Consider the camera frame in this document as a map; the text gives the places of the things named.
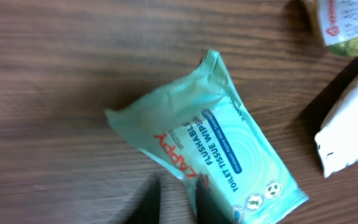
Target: white wrapper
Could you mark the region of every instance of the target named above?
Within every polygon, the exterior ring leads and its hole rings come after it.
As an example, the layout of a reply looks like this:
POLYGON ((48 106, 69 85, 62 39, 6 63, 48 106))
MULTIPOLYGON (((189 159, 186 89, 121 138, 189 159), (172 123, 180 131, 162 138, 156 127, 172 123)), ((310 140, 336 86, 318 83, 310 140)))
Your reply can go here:
POLYGON ((325 177, 358 161, 358 76, 328 113, 315 141, 325 177))

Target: wooden surface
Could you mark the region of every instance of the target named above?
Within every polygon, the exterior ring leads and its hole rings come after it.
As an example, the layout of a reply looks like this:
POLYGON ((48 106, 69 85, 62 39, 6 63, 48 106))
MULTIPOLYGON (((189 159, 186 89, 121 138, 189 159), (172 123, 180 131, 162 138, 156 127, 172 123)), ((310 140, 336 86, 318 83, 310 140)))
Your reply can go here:
POLYGON ((324 179, 313 143, 358 60, 320 46, 297 0, 0 0, 0 223, 116 223, 153 172, 161 223, 194 223, 181 183, 103 109, 189 74, 209 48, 310 196, 282 223, 358 223, 358 163, 324 179))

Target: plastic snack package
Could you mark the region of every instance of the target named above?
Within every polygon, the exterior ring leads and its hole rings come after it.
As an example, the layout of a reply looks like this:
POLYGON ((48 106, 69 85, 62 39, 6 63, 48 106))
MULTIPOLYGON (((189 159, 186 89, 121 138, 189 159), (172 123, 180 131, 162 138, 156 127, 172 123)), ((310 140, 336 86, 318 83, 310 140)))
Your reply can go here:
POLYGON ((328 49, 358 57, 358 0, 302 0, 312 27, 328 49))
POLYGON ((276 223, 308 199, 246 110, 219 52, 106 116, 127 142, 183 181, 195 213, 199 178, 233 223, 276 223))
POLYGON ((358 76, 328 113, 315 140, 325 177, 358 161, 358 76))

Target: circular icon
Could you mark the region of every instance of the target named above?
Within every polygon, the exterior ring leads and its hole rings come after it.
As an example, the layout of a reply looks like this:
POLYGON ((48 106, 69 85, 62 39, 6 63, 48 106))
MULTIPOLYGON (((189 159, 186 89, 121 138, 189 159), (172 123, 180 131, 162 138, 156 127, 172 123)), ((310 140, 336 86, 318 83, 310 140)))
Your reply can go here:
POLYGON ((261 194, 252 194, 247 197, 246 208, 253 212, 261 208, 264 203, 264 196, 261 194))
POLYGON ((272 180, 266 185, 265 198, 273 200, 278 198, 283 192, 283 185, 277 180, 272 180))
POLYGON ((240 205, 233 206, 233 224, 239 224, 244 218, 244 209, 240 205))

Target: teal packet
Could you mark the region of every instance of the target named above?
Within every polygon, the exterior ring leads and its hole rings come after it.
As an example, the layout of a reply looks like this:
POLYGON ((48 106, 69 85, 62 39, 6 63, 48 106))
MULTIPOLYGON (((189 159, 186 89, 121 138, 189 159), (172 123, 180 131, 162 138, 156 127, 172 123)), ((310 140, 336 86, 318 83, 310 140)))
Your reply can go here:
POLYGON ((276 223, 308 199, 246 110, 219 52, 106 116, 127 142, 182 180, 195 213, 198 178, 233 223, 276 223))

